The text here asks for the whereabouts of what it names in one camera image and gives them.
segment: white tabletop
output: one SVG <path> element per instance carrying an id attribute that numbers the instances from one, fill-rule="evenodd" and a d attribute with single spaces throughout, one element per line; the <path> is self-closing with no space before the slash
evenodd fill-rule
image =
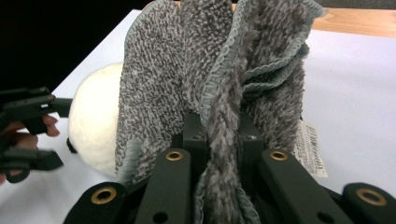
<path id="1" fill-rule="evenodd" d="M 87 75 L 122 62 L 124 38 L 139 12 L 133 10 L 54 94 L 71 98 Z M 329 174 L 317 181 L 337 192 L 366 182 L 396 196 L 396 39 L 313 31 L 307 43 L 303 118 L 317 128 Z M 68 151 L 67 119 L 57 126 L 61 135 L 40 135 L 39 146 L 55 149 L 64 167 L 0 186 L 2 224 L 62 223 L 86 189 L 113 180 Z"/>

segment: care label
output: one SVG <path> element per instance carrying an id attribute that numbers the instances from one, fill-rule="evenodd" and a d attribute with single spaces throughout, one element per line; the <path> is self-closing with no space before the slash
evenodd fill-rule
<path id="1" fill-rule="evenodd" d="M 297 143 L 293 154 L 297 161 L 314 177 L 328 177 L 323 160 L 319 156 L 317 131 L 309 123 L 300 120 Z"/>

